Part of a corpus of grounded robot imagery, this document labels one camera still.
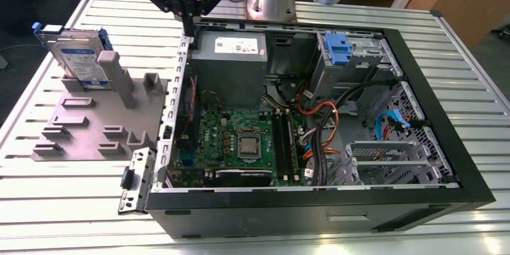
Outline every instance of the metal bracket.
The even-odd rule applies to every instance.
[[[157,152],[151,148],[134,151],[131,164],[126,168],[121,186],[123,188],[119,215],[147,214],[146,201],[151,189],[151,178]]]

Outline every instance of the motherboard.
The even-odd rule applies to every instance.
[[[202,111],[198,148],[179,151],[181,167],[170,170],[174,187],[222,186],[222,180],[226,186],[302,185],[302,125],[302,116],[289,111]]]

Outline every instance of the floor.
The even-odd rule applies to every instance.
[[[79,0],[39,0],[31,6],[26,5],[21,9],[29,11],[26,15],[37,15],[37,20],[45,24],[65,24],[78,2]],[[39,43],[31,34],[31,23],[33,20],[23,24],[26,27],[22,31],[23,35],[13,36],[0,28],[0,56],[10,62],[10,68],[5,72],[0,70],[0,125],[46,55],[43,47],[37,46]],[[22,46],[6,49],[13,45]],[[508,81],[510,79],[510,67],[508,67],[510,65],[510,40],[503,41],[497,38],[497,34],[491,34],[474,50],[474,55],[504,94],[510,98],[510,82]]]

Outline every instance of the blue latch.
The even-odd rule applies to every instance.
[[[326,33],[326,48],[336,66],[348,65],[353,57],[353,45],[345,34]]]

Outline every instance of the metal slotted table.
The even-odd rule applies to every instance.
[[[214,18],[245,18],[223,1]],[[510,253],[510,109],[468,48],[428,11],[298,3],[298,21],[398,29],[497,199],[406,231],[174,240],[150,216],[119,216],[129,161],[34,162],[41,131],[61,98],[63,70],[45,58],[0,129],[0,251],[151,251],[179,254]],[[110,33],[133,77],[175,77],[181,23],[149,0],[82,0],[67,27]]]

